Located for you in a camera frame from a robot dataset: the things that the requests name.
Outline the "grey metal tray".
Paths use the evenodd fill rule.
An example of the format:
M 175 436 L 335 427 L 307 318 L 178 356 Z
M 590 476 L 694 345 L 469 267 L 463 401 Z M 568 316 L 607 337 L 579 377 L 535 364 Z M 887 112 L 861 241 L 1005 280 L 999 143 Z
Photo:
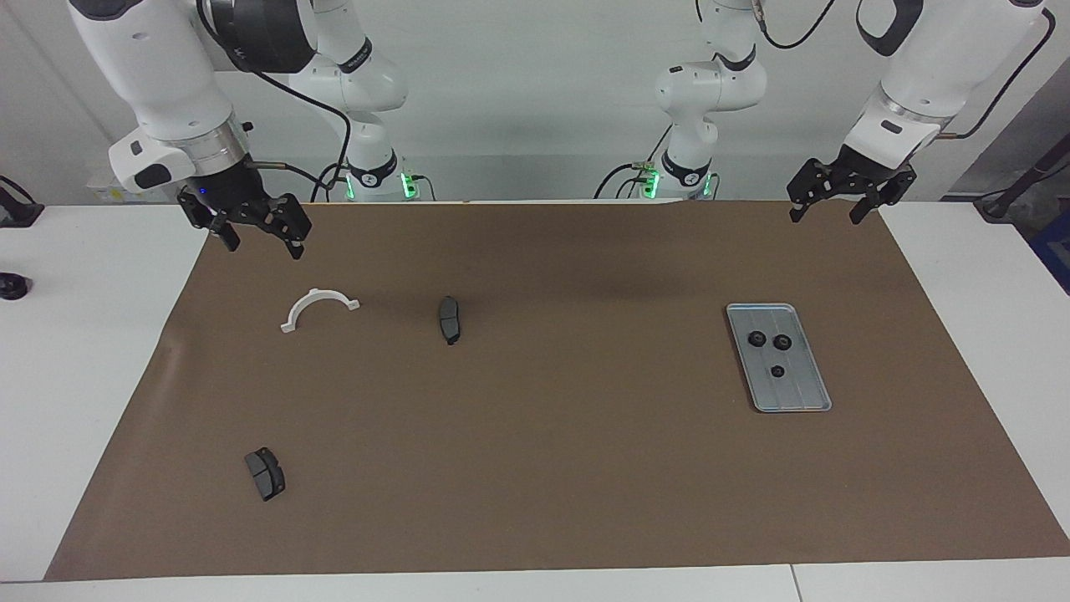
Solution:
M 753 407 L 762 414 L 802 414 L 825 412 L 834 403 L 819 374 L 813 348 L 808 342 L 802 321 L 791 304 L 728 304 L 727 323 L 732 333 L 742 373 Z M 750 331 L 764 331 L 763 348 L 748 344 Z M 786 352 L 771 346 L 773 336 L 786 334 L 792 348 Z M 771 377 L 771 367 L 788 370 L 782 379 Z

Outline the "blue crate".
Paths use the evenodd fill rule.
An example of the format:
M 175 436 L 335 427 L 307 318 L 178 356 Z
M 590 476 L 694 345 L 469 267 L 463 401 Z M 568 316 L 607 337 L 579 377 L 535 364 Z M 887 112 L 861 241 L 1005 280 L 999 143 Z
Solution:
M 1063 291 L 1070 296 L 1070 209 L 1028 240 L 1036 254 Z

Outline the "short dark grey brake pad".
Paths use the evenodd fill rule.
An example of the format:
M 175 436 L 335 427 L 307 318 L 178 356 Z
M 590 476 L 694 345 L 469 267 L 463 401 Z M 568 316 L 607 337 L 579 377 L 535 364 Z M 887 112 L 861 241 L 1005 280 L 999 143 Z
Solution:
M 278 458 L 272 450 L 259 448 L 245 454 L 244 462 L 247 470 L 251 473 L 257 495 L 263 501 L 270 501 L 282 494 L 284 489 L 286 489 L 282 465 L 279 464 Z

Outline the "brown paper table mat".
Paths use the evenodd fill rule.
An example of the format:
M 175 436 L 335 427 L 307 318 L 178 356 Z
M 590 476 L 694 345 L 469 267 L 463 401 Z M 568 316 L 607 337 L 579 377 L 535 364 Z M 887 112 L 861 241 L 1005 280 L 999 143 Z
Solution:
M 307 212 L 204 243 L 46 578 L 1070 556 L 875 214 Z M 314 288 L 360 309 L 280 331 Z M 794 306 L 832 410 L 753 407 L 728 304 Z

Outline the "white semicircular plastic bracket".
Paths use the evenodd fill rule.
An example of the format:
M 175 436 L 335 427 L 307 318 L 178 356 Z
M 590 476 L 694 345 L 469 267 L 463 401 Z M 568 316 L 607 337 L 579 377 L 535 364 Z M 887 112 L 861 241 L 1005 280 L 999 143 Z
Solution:
M 338 302 L 338 304 L 342 304 L 348 311 L 355 311 L 356 309 L 360 309 L 360 306 L 362 306 L 358 298 L 345 296 L 345 294 L 340 291 L 314 288 L 291 305 L 286 321 L 279 325 L 280 331 L 292 333 L 297 330 L 299 317 L 301 317 L 310 305 L 318 304 L 318 302 L 323 300 Z

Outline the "white wall socket box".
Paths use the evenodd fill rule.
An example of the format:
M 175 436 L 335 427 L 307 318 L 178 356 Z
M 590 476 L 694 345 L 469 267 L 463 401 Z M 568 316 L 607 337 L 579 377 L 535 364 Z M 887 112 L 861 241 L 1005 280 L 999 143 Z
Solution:
M 85 187 L 97 202 L 124 203 L 127 190 L 118 182 L 111 171 L 97 171 L 92 174 Z

